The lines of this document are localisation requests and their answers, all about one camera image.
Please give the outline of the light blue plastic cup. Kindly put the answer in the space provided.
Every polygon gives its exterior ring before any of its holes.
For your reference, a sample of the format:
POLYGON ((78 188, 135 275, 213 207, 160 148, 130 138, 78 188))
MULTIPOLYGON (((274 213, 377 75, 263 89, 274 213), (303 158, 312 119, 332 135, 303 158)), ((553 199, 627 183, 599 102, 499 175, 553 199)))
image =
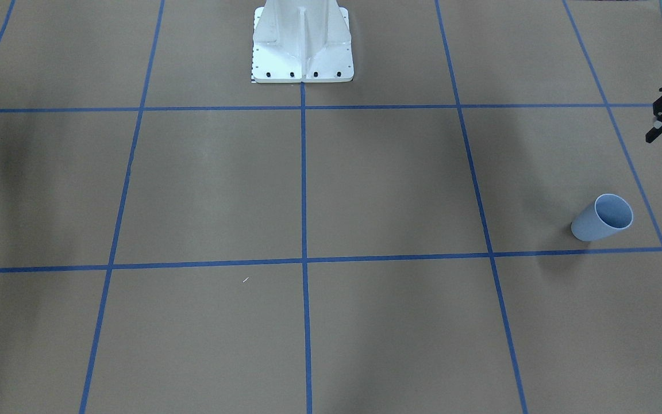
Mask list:
POLYGON ((599 195, 570 226, 572 235, 582 242, 593 242, 630 228, 635 219, 633 209, 622 197, 606 193, 599 195))

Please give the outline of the white metal mount base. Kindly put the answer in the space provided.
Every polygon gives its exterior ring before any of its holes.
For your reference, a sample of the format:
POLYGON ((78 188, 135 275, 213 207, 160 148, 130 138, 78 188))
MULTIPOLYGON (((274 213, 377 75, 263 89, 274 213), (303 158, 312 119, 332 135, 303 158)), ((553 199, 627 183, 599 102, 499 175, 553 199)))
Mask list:
POLYGON ((251 80, 350 82, 349 10, 336 1, 267 1, 254 11, 251 80))

